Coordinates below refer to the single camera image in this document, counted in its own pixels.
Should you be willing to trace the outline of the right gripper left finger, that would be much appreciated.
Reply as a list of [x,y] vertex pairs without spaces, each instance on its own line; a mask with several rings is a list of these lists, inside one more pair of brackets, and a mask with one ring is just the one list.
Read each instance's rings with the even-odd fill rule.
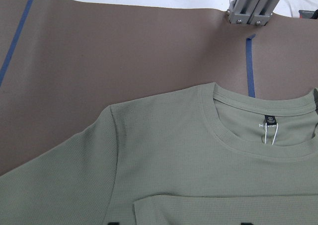
[[106,225],[122,225],[121,221],[108,221]]

